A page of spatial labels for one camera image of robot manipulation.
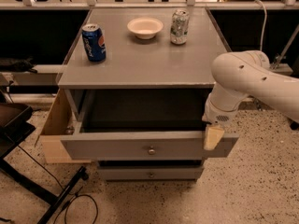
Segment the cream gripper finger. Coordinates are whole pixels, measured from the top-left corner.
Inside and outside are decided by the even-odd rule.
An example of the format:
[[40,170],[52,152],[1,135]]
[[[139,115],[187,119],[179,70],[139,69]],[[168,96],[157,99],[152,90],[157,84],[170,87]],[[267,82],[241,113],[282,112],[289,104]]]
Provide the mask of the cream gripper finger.
[[205,130],[204,150],[213,150],[224,135],[220,125],[207,125]]

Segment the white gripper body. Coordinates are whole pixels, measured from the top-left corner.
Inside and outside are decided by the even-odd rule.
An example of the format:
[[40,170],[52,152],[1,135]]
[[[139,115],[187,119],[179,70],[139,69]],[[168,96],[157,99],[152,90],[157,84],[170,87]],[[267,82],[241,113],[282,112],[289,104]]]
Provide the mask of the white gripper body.
[[222,111],[214,106],[209,100],[205,103],[205,111],[202,121],[213,125],[228,125],[235,117],[237,111]]

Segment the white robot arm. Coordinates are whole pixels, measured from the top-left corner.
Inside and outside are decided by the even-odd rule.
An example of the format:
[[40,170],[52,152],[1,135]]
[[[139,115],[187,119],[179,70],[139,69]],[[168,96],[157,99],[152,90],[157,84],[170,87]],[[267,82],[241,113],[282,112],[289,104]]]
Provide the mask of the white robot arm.
[[268,70],[267,56],[259,50],[228,52],[211,65],[215,80],[205,104],[207,123],[204,149],[214,149],[224,135],[224,127],[235,117],[240,103],[252,96],[299,122],[299,79]]

